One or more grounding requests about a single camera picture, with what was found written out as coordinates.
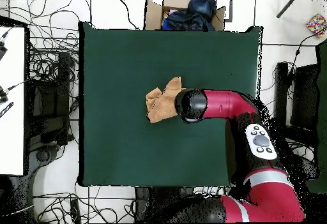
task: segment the white floor tile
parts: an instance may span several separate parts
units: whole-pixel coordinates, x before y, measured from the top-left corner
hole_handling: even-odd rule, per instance
[[[327,0],[295,0],[295,2],[278,19],[277,14],[289,0],[257,0],[255,24],[263,26],[263,43],[299,45],[303,39],[312,35],[307,23],[317,13],[327,18]],[[317,45],[326,36],[307,39],[303,44]]]
[[[225,31],[245,32],[254,24],[254,0],[232,0],[232,22],[225,23]]]
[[[0,16],[8,17],[8,12],[6,11],[7,7],[8,7],[8,0],[0,0]]]
[[[230,16],[230,0],[217,0],[217,8],[220,8],[222,6],[225,6],[225,19],[229,19]]]
[[[62,158],[39,169],[34,181],[33,195],[73,193],[78,173],[79,147],[75,142],[70,142]]]
[[[47,0],[46,3],[45,0],[28,0],[28,3],[31,12],[35,15],[32,16],[35,24],[53,27],[52,29],[49,27],[37,28],[31,25],[31,36],[65,38],[68,33],[72,33],[78,38],[78,21],[90,21],[89,5],[87,5],[89,0]],[[11,18],[29,24],[31,21],[31,16],[28,13],[29,5],[27,5],[27,0],[10,0]],[[44,17],[37,17],[42,12],[43,7]],[[50,15],[61,8],[66,11]]]
[[[130,21],[139,29],[144,26],[146,0],[123,0],[130,14]],[[162,0],[151,0],[162,4]],[[97,29],[135,29],[128,21],[127,10],[120,0],[92,0],[92,24]]]
[[[65,216],[65,220],[68,224],[72,224],[72,219],[70,215],[65,214],[65,212],[70,212],[70,200],[67,199],[60,199],[56,200],[56,198],[34,198],[33,204],[34,204],[34,213],[36,220],[40,220],[43,222],[49,222],[52,221],[51,224],[57,224],[57,217],[60,219],[60,224],[64,224],[63,216]]]
[[[98,211],[100,211],[102,217],[105,220],[103,220],[103,218],[101,216],[96,214],[94,212],[94,210],[92,208],[90,208],[89,209],[89,212],[90,212],[89,223],[106,223],[105,221],[107,221],[109,223],[115,223],[117,221],[119,221],[119,223],[133,223],[134,219],[129,215],[125,216],[126,212],[124,209],[124,207],[125,207],[126,210],[131,214],[131,212],[130,212],[131,208],[129,207],[129,205],[131,205],[131,203],[132,203],[131,200],[104,200],[104,199],[90,200],[89,204],[92,205]],[[88,205],[82,204],[81,202],[79,202],[79,207],[80,207],[80,214],[87,216]],[[112,212],[109,209],[113,209],[116,212],[117,217],[114,214],[114,212]]]
[[[76,192],[80,197],[87,197],[87,187],[77,185]],[[135,198],[133,186],[90,186],[90,198]]]

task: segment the tangled wires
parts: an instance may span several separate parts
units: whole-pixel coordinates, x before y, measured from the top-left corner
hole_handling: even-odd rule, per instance
[[[73,222],[75,222],[75,220],[77,219],[77,217],[79,217],[79,219],[82,221],[82,224],[88,224],[90,220],[92,220],[93,218],[95,218],[96,216],[99,216],[104,223],[119,223],[123,218],[127,217],[127,216],[131,216],[133,219],[136,218],[136,214],[133,210],[133,205],[136,202],[135,199],[132,200],[131,204],[125,204],[124,205],[124,210],[125,210],[125,215],[122,216],[120,219],[118,219],[117,213],[115,210],[113,210],[112,208],[103,208],[103,209],[98,209],[94,203],[94,205],[91,205],[85,201],[83,201],[81,198],[79,198],[75,193],[58,193],[58,195],[63,195],[63,194],[67,194],[66,197],[57,197],[54,199],[54,201],[49,204],[38,216],[37,216],[37,222],[38,223],[57,223],[57,224],[72,224]],[[37,196],[34,198],[40,198],[40,197],[46,197],[49,196],[49,194],[47,195],[42,195],[42,196]],[[69,202],[71,203],[71,201],[73,199],[77,199],[80,203],[88,206],[88,208],[92,209],[92,211],[87,212],[86,214],[82,214],[82,215],[78,215],[76,208],[74,207],[70,207],[67,204],[69,204]],[[103,215],[102,212],[104,211],[110,211],[113,213],[115,220],[114,221],[108,221],[106,220]],[[45,221],[44,217],[47,213],[50,213],[51,215],[53,215],[55,217],[54,220],[50,220],[50,221]]]

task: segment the black device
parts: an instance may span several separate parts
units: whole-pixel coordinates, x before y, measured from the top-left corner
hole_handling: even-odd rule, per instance
[[[31,137],[41,135],[41,143],[56,141],[57,145],[63,146],[69,141],[69,78],[72,65],[69,53],[61,52],[58,55],[57,79],[26,83]]]
[[[295,74],[288,73],[287,63],[278,63],[275,84],[275,120],[284,128],[285,137],[311,147],[317,147],[317,95],[316,64],[297,67]],[[294,81],[291,125],[286,125],[287,91]]]
[[[5,55],[6,52],[7,52],[7,49],[4,46],[4,43],[2,41],[0,41],[0,61],[3,58],[3,56]]]
[[[3,90],[3,88],[0,86],[0,105],[3,103],[6,103],[7,101],[8,101],[7,94]]]

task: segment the colorful cube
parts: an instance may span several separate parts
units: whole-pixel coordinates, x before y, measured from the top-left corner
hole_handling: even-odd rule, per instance
[[[320,14],[318,13],[308,24],[307,27],[309,30],[311,30],[314,33],[319,32],[320,30],[322,30],[324,27],[327,26],[326,23],[326,19]],[[318,37],[322,37],[324,36],[324,32],[321,32],[319,34],[317,34]]]

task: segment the black cable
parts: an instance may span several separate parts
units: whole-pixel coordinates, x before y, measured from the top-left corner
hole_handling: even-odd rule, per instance
[[[3,39],[5,39],[6,37],[7,37],[7,35],[8,35],[8,33],[13,29],[14,27],[11,27],[11,28],[9,28],[9,30],[7,30],[7,32],[5,32],[3,35],[2,35],[2,37],[0,37],[0,40],[3,38]]]
[[[130,12],[128,11],[128,7],[127,7],[126,3],[125,3],[123,0],[120,0],[120,1],[121,1],[121,2],[123,3],[123,5],[125,5],[125,7],[126,7],[126,10],[127,10],[127,17],[128,17],[128,21],[129,21],[129,23],[131,23],[131,25],[133,25],[135,29],[139,30],[139,28],[136,27],[136,26],[135,26],[135,25],[130,21]]]
[[[116,216],[116,220],[114,221],[114,222],[118,222],[118,218],[117,218],[117,213],[115,212],[115,210],[113,210],[112,208],[103,208],[103,209],[100,209],[100,210],[98,210],[97,208],[95,208],[93,205],[90,205],[89,203],[86,203],[86,202],[84,202],[81,198],[79,198],[76,194],[74,194],[74,193],[58,193],[58,194],[68,194],[67,196],[65,196],[65,197],[57,197],[57,198],[55,198],[55,200],[50,204],[50,205],[48,205],[39,215],[38,215],[38,217],[37,217],[37,221],[38,222],[40,222],[41,220],[42,220],[42,218],[43,218],[43,216],[44,216],[44,214],[46,214],[46,213],[53,213],[53,215],[56,217],[56,220],[51,220],[51,222],[54,222],[54,221],[57,221],[57,224],[59,224],[60,223],[60,221],[61,220],[63,220],[64,221],[64,223],[65,224],[67,224],[67,221],[65,220],[65,216],[67,216],[67,215],[71,215],[71,213],[70,212],[66,212],[65,211],[65,209],[64,209],[64,207],[62,206],[62,201],[64,201],[64,200],[67,200],[67,199],[71,199],[71,198],[76,198],[79,202],[81,202],[81,203],[83,203],[83,204],[85,204],[85,205],[87,205],[87,208],[88,208],[88,215],[89,214],[91,214],[91,213],[96,213],[96,215],[99,215],[101,218],[102,218],[102,220],[104,221],[104,222],[106,222],[106,223],[110,223],[110,222],[108,222],[103,216],[102,216],[102,214],[101,214],[101,212],[102,211],[111,211],[111,212],[113,212],[114,214],[115,214],[115,216]],[[61,206],[61,208],[59,208],[59,207],[54,207],[56,204],[59,204],[60,206]],[[56,213],[54,212],[54,210],[56,210],[56,211],[60,211],[61,212],[61,215],[63,216],[61,219],[59,219],[58,217],[57,217],[57,215],[56,215]]]

